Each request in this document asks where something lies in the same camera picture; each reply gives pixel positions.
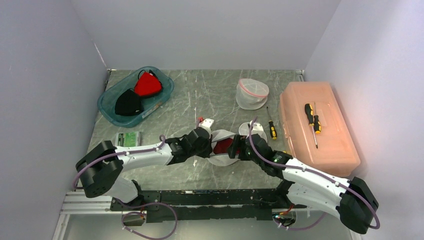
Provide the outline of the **dark red bra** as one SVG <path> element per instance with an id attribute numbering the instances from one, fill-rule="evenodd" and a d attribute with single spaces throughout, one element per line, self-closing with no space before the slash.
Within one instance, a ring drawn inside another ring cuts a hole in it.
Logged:
<path id="1" fill-rule="evenodd" d="M 230 147 L 230 145 L 232 143 L 233 143 L 232 138 L 226 138 L 226 139 L 222 139 L 222 140 L 217 141 L 215 143 L 215 146 L 213 147 L 213 153 L 215 155 L 227 154 L 228 148 Z"/>

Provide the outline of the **blue-trimmed white mesh laundry bag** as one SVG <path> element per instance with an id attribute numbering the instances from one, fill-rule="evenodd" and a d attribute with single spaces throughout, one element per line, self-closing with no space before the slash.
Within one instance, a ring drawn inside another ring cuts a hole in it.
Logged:
<path id="1" fill-rule="evenodd" d="M 238 128 L 237 134 L 242 137 L 247 136 L 249 134 L 249 127 L 249 122 L 242 123 Z M 234 158 L 230 158 L 228 154 L 228 148 L 233 143 L 233 140 L 237 134 L 224 129 L 214 130 L 211 133 L 212 152 L 210 153 L 209 157 L 206 158 L 206 160 L 218 167 L 226 167 L 239 161 L 239 149 L 236 150 L 236 156 Z"/>

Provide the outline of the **black bra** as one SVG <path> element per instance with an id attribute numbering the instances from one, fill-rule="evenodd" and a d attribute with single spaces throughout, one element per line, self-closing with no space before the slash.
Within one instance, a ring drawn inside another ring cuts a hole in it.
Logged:
<path id="1" fill-rule="evenodd" d="M 116 100 L 114 113 L 119 116 L 136 116 L 144 110 L 142 98 L 133 89 L 127 89 Z"/>

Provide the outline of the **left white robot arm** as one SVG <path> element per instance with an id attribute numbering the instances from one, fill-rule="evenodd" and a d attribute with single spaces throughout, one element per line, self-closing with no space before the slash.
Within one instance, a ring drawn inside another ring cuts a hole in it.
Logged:
<path id="1" fill-rule="evenodd" d="M 210 128 L 197 127 L 181 137 L 159 137 L 160 142 L 137 147 L 117 147 L 111 141 L 103 141 L 77 162 L 77 174 L 72 186 L 84 190 L 87 198 L 110 196 L 118 199 L 131 210 L 144 203 L 140 185 L 127 180 L 122 173 L 149 167 L 168 166 L 185 162 L 193 156 L 212 152 Z"/>

